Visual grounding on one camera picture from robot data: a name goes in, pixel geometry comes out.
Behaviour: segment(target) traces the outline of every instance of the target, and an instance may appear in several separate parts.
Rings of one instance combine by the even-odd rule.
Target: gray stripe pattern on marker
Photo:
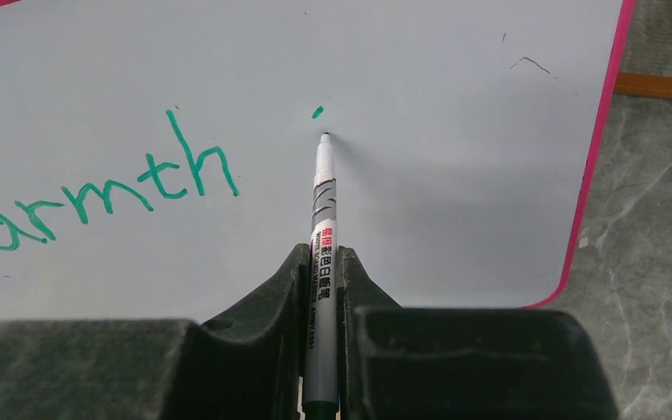
[[[336,220],[336,179],[328,179],[313,188],[312,227],[327,219]]]

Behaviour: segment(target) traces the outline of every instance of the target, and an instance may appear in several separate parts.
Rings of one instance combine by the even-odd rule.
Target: whiteboard
[[[324,130],[337,144],[339,242],[401,305],[546,298],[620,6],[0,8],[0,319],[228,308],[308,241]],[[103,193],[108,180],[119,185],[106,200],[84,187]]]

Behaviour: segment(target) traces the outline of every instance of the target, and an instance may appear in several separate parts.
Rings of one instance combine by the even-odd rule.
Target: whiteboard marker
[[[323,133],[313,179],[310,296],[303,412],[305,420],[333,420],[339,410],[336,341],[336,173],[331,136]]]

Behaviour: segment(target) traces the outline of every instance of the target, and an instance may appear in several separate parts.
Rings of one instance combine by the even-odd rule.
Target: black scribble
[[[552,73],[550,73],[550,70],[544,68],[543,66],[540,66],[539,63],[537,63],[536,61],[534,61],[533,59],[531,59],[531,58],[529,58],[529,57],[521,57],[521,58],[519,59],[519,61],[516,61],[516,62],[515,62],[511,67],[509,67],[508,69],[511,70],[512,68],[516,67],[517,64],[521,63],[521,62],[524,61],[524,60],[526,60],[526,61],[528,61],[528,62],[534,64],[534,65],[537,66],[537,67],[540,67],[540,70],[544,71],[546,74],[552,74]]]

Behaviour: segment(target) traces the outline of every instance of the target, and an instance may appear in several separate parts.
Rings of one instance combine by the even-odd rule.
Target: brown wooden strip
[[[619,73],[614,93],[672,100],[672,77],[641,73]]]

